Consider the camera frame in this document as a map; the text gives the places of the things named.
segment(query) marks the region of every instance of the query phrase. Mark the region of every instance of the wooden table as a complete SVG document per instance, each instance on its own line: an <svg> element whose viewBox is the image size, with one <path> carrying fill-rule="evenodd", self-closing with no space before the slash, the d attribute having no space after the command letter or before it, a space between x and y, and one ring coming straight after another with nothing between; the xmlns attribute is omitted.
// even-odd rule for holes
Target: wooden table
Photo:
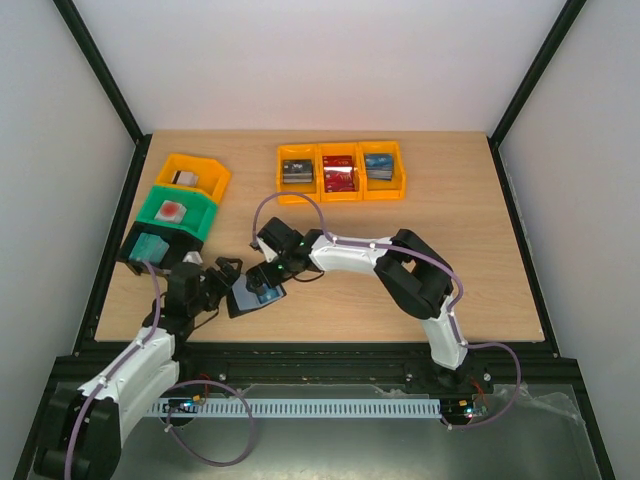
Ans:
<svg viewBox="0 0 640 480"><path fill-rule="evenodd" d="M206 264L239 257L251 266L251 222L256 206L275 191L276 147L288 143L398 140L407 170L402 201L321 204L329 229L353 237L416 232L462 278L466 294L456 313L470 341L544 339L493 160L483 133L161 131L153 136L129 226L167 155L212 157L232 178L203 248ZM259 227L277 215L304 233L318 226L310 206L263 210ZM420 324L402 312L377 277L330 272L317 282L288 282L283 300L249 315L220 315L194 332L213 342L421 342ZM130 340L154 297L148 275L117 264L96 339ZM199 320L206 318L203 314Z"/></svg>

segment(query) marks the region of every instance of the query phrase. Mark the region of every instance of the black wire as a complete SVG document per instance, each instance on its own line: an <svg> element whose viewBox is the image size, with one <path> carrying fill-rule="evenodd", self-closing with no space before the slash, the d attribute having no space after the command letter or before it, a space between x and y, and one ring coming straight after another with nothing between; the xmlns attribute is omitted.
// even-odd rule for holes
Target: black wire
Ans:
<svg viewBox="0 0 640 480"><path fill-rule="evenodd" d="M216 308L216 311L213 315L211 315L209 318L207 318L204 322L202 322L200 325L198 325L197 327L193 328L193 331L195 332L197 329L199 329L200 327L203 327L204 325L206 325L207 323L209 323L211 320L213 320L214 318L216 318L218 316L218 314L220 313L220 308Z"/></svg>
<svg viewBox="0 0 640 480"><path fill-rule="evenodd" d="M313 278L298 278L297 275L293 275L291 278L293 278L296 282L300 282L300 283L311 283L311 282L315 282L316 280L320 279L324 277L324 272L320 272L320 275L317 275Z"/></svg>

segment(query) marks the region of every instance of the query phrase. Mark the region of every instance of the black vertical post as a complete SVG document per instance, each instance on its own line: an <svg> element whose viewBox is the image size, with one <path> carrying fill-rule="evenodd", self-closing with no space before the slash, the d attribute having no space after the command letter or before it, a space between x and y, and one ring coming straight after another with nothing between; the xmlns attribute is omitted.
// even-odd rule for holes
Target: black vertical post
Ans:
<svg viewBox="0 0 640 480"><path fill-rule="evenodd" d="M587 2L587 0L567 0L564 4L558 18L556 19L553 27L549 31L547 38L544 40L542 47L538 51L536 58L533 59L533 63L529 67L527 74L522 79L518 90L511 99L511 103L507 107L507 110L502 115L496 130L489 139L489 144L492 150L497 150L500 144L509 133L511 126L516 121L520 110L524 107L524 104L529 99L531 92L538 84L538 80L542 77L547 65L551 62L554 54L560 47L562 40L567 35L567 32L573 25L573 22L577 18L580 10Z"/></svg>
<svg viewBox="0 0 640 480"><path fill-rule="evenodd" d="M84 24L78 9L72 0L53 0L62 18L66 22L71 34L76 39L80 50L91 65L93 72L98 77L98 81L102 85L107 97L111 100L113 108L116 109L120 120L129 132L131 139L137 144L142 141L142 130L138 126L136 119L133 117L127 102L122 96L122 92L118 88L116 81L113 79L109 67L105 63L98 47L96 46L87 26Z"/></svg>

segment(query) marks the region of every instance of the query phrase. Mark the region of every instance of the gray floor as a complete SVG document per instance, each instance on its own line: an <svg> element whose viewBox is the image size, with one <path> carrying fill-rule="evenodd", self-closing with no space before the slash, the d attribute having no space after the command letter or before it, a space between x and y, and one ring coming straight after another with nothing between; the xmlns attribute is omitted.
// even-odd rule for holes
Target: gray floor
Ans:
<svg viewBox="0 0 640 480"><path fill-rule="evenodd" d="M319 396L329 396L331 390L322 392ZM338 397L353 393L344 387L336 392ZM534 397L552 392L568 394L560 397L571 410L573 394L567 387L530 389ZM252 395L275 396L273 387ZM493 408L502 402L503 398L490 397ZM113 478L597 479L584 425L563 414L566 407L557 398L550 403L519 402L495 424L468 432L448 432L437 420L263 419L258 421L259 441L252 455L223 469L192 460L163 432L158 419L149 418L129 437ZM246 420L200 419L184 429L183 437L205 457L230 460L243 449L247 431Z"/></svg>

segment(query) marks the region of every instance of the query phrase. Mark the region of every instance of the teal object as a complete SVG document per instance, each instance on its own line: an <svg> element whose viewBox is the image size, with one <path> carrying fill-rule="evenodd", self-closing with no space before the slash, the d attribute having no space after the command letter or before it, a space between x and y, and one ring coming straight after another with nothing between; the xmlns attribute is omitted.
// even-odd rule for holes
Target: teal object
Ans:
<svg viewBox="0 0 640 480"><path fill-rule="evenodd" d="M135 262L147 260L150 264L157 267L160 265L160 262L168 250L169 244L162 240L158 235L141 233L135 246L131 250L129 260Z"/></svg>
<svg viewBox="0 0 640 480"><path fill-rule="evenodd" d="M165 200L180 203L187 209L182 222L177 224L155 219ZM204 242L217 211L218 205L201 193L156 185L142 205L136 221L184 230Z"/></svg>

